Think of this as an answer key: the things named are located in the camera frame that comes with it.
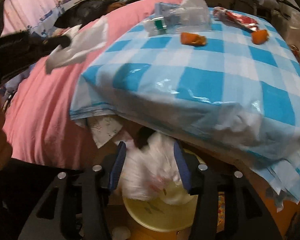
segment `blue and white checkered tablecloth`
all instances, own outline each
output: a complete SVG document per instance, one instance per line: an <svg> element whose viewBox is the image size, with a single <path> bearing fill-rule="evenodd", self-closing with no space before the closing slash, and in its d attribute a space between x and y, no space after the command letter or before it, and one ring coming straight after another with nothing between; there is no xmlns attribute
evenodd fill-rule
<svg viewBox="0 0 300 240"><path fill-rule="evenodd" d="M204 47L182 45L179 34L149 38L136 25L81 74L71 118L118 114L243 150L253 171L297 202L300 66L275 28L253 18L269 31L265 44L215 20L199 33Z"/></svg>

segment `curtain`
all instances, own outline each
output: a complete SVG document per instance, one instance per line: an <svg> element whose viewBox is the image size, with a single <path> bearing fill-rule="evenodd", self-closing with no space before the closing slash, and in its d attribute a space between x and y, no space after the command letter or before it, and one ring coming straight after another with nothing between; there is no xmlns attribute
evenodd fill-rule
<svg viewBox="0 0 300 240"><path fill-rule="evenodd" d="M75 0L6 0L2 34L29 30L46 37L56 29L54 22Z"/></svg>

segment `plastic bag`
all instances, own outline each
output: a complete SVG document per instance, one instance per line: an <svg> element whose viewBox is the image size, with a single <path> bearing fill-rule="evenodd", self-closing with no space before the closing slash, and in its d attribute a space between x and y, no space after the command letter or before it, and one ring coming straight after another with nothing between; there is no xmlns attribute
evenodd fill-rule
<svg viewBox="0 0 300 240"><path fill-rule="evenodd" d="M204 0L182 0L180 6L158 3L155 16L143 21L149 36L211 30L209 8Z"/></svg>
<svg viewBox="0 0 300 240"><path fill-rule="evenodd" d="M284 38L288 45L294 45L300 50L300 12L292 11Z"/></svg>
<svg viewBox="0 0 300 240"><path fill-rule="evenodd" d="M174 158L174 142L171 137L154 133L148 146L127 151L119 181L123 197L149 201L172 181L182 183Z"/></svg>
<svg viewBox="0 0 300 240"><path fill-rule="evenodd" d="M81 25L77 25L63 34L70 36L71 44L64 49L59 45L50 53L45 65L47 74L51 74L55 68L81 63L89 52L106 45L107 17L102 17L89 29L79 31L80 27Z"/></svg>

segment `pink blanket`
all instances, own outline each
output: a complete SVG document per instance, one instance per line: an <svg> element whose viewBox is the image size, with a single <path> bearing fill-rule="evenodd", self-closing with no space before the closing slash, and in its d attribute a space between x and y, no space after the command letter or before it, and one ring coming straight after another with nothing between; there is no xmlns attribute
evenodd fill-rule
<svg viewBox="0 0 300 240"><path fill-rule="evenodd" d="M13 147L13 158L30 163L79 169L91 165L97 147L87 129L69 117L69 106L80 73L115 40L154 13L158 2L179 4L182 0L142 0L109 14L108 40L103 49L88 54L85 62L55 69L46 75L41 58L14 96L4 130ZM90 28L95 22L86 25Z"/></svg>

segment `dark clothing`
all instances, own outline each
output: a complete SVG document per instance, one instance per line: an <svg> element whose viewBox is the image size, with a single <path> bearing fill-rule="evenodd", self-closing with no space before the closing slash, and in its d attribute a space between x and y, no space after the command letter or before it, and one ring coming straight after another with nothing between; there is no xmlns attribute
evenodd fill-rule
<svg viewBox="0 0 300 240"><path fill-rule="evenodd" d="M52 168L11 159L0 171L0 240L17 240L33 208L59 172Z"/></svg>
<svg viewBox="0 0 300 240"><path fill-rule="evenodd" d="M115 0L85 0L66 10L54 23L57 28L66 29L82 24L81 28L106 15L108 6Z"/></svg>

